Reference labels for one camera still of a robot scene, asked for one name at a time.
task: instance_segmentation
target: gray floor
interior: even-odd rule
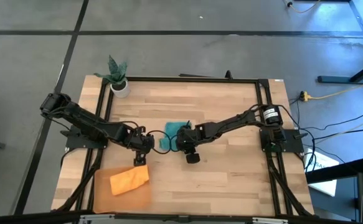
[[[363,15],[363,4],[357,2]],[[0,0],[0,29],[72,30],[82,0]],[[311,3],[295,3],[306,8]],[[285,9],[282,0],[90,1],[82,30],[360,30],[348,4],[321,3],[306,13]],[[57,81],[69,36],[0,36],[0,215],[12,203],[38,135],[39,106]],[[316,83],[318,75],[350,76],[363,68],[363,39],[240,36],[82,36],[75,46],[62,91],[78,100],[85,75],[106,73],[106,60],[129,63],[130,76],[180,73],[284,79],[289,98],[301,90],[321,96],[349,85]],[[301,126],[323,127],[363,114],[363,88],[300,104]],[[349,123],[323,136],[353,127]],[[51,126],[26,212],[50,208],[64,153],[62,128]],[[344,135],[319,147],[352,161],[363,158],[363,133]]]

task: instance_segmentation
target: wooden tabletop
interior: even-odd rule
[[[274,104],[289,108],[283,80],[269,80]],[[132,120],[149,130],[164,130],[170,121],[190,120],[192,125],[221,121],[240,114],[257,103],[255,86],[245,83],[130,82],[127,98],[114,98],[111,121]],[[79,105],[94,113],[101,79],[88,75]],[[103,112],[109,89],[106,90]],[[284,128],[293,129],[288,115],[281,111]],[[156,149],[163,134],[154,133]],[[73,151],[64,159],[52,208],[58,208],[80,182],[85,149]],[[188,164],[182,152],[147,155],[152,203],[144,210],[116,212],[273,216],[273,201],[259,129],[249,126],[224,134],[218,140],[197,147],[198,164]],[[109,143],[101,169],[133,165],[134,152]],[[301,161],[294,154],[283,154],[288,185],[307,211],[313,213],[308,185]],[[89,187],[83,200],[86,207]],[[278,186],[281,211],[283,194]]]

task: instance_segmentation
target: potted plant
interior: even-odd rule
[[[125,98],[130,93],[130,88],[126,78],[127,63],[123,62],[120,65],[116,64],[115,60],[109,55],[109,75],[94,75],[104,78],[109,81],[111,90],[118,98]]]

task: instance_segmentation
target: white label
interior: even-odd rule
[[[274,109],[269,109],[269,110],[264,111],[263,115],[266,116],[267,114],[274,113],[274,112],[275,112]]]
[[[278,116],[277,112],[269,113],[268,115],[264,115],[264,119],[271,118],[272,116]]]

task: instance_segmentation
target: orange cloth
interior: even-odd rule
[[[148,166],[138,166],[110,177],[112,195],[134,190],[149,180]]]

